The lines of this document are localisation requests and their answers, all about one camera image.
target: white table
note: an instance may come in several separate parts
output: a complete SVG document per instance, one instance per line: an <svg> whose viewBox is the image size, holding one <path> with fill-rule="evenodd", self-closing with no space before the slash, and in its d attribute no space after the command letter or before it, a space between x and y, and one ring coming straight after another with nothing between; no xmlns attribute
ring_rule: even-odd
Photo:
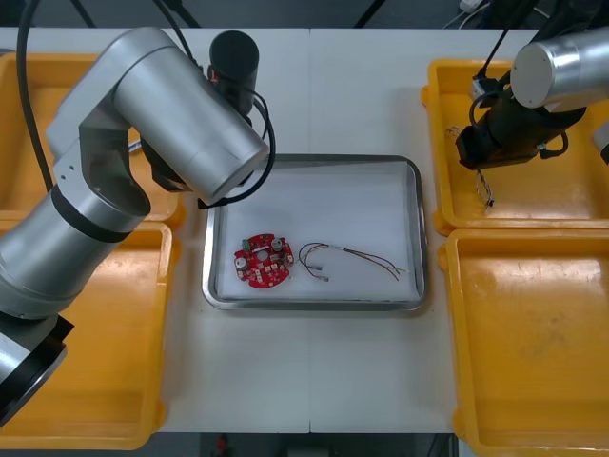
<svg viewBox="0 0 609 457"><path fill-rule="evenodd" d="M455 407L450 323L435 254L436 206L419 92L438 58L486 57L498 32L245 30L260 48L257 91L279 152L403 154L422 175L429 297L422 312L220 311L201 293L205 215L178 236L167 320L164 431L442 432ZM102 50L120 30L33 30L30 50ZM186 30L202 64L219 30ZM13 48L15 30L0 30ZM510 32L498 57L532 36Z"/></svg>

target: robotic arm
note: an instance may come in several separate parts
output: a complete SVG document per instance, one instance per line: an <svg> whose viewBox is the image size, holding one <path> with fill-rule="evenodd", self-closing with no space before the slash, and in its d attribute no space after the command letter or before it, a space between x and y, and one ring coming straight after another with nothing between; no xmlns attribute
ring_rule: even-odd
<svg viewBox="0 0 609 457"><path fill-rule="evenodd" d="M268 147L161 30L131 30L99 56L47 129L57 184L0 239L0 426L66 355L58 313L147 216L129 170L128 129L207 204Z"/></svg>
<svg viewBox="0 0 609 457"><path fill-rule="evenodd" d="M581 119L587 106L609 98L609 28L556 36L585 29L598 10L589 5L595 2L580 2L579 9L576 1L561 3L569 14L555 11L519 51L495 89L472 105L471 126L457 139L461 163L467 168L519 164L537 154L542 159L561 155L568 148L566 130ZM574 11L580 13L575 22L570 20ZM477 106L490 106L478 121L474 118ZM562 148L548 149L547 143L558 136Z"/></svg>

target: yellow bin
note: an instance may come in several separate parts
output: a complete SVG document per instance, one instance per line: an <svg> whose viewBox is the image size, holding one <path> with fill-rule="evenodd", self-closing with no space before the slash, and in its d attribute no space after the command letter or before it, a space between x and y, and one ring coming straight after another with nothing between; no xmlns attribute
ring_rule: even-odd
<svg viewBox="0 0 609 457"><path fill-rule="evenodd" d="M97 58L93 54L29 54L29 96L47 161L53 157L45 131L69 90L85 75ZM0 57L0 220L22 220L45 196L45 186L23 118L15 54ZM135 130L129 140L138 138ZM130 157L131 173L150 199L148 221L178 227L185 217L182 197L158 186L144 154Z"/></svg>
<svg viewBox="0 0 609 457"><path fill-rule="evenodd" d="M454 428L481 457L609 455L609 230L455 230Z"/></svg>
<svg viewBox="0 0 609 457"><path fill-rule="evenodd" d="M0 236L13 225L0 221ZM143 223L95 270L62 313L68 356L0 428L0 448L133 449L159 429L176 249L167 226Z"/></svg>
<svg viewBox="0 0 609 457"><path fill-rule="evenodd" d="M472 76L482 61L439 60L429 67L429 85L422 90L433 149L438 211L436 229L609 229L609 167L600 158L592 135L609 120L609 101L586 111L567 131L569 149L562 156L526 164L488 169L495 206L484 211L476 173L459 163L455 137L448 131L469 125ZM488 74L502 76L508 62L491 65ZM482 109L476 113L477 119ZM556 139L550 149L560 149Z"/></svg>

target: red circuit board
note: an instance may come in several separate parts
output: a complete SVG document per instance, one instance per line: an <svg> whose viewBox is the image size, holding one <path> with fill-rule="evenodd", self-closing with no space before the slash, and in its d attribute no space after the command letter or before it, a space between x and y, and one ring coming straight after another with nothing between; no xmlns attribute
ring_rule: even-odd
<svg viewBox="0 0 609 457"><path fill-rule="evenodd" d="M289 277L294 255L285 238L266 233L243 241L235 252L235 269L253 288L273 288Z"/></svg>

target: metal tray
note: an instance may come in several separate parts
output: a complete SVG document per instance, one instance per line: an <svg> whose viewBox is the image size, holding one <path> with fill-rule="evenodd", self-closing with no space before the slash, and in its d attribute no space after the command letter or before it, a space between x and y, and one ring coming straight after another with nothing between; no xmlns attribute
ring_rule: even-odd
<svg viewBox="0 0 609 457"><path fill-rule="evenodd" d="M324 263L333 269L328 283L297 264L290 270L292 281L250 288L237 279L233 255L243 238L265 232L286 237L296 255L305 243L328 243L383 255L398 267L405 264L406 272L396 284L372 264L334 257ZM427 285L427 241L417 167L395 155L278 154L268 181L255 194L209 211L202 285L206 299L219 309L420 307Z"/></svg>

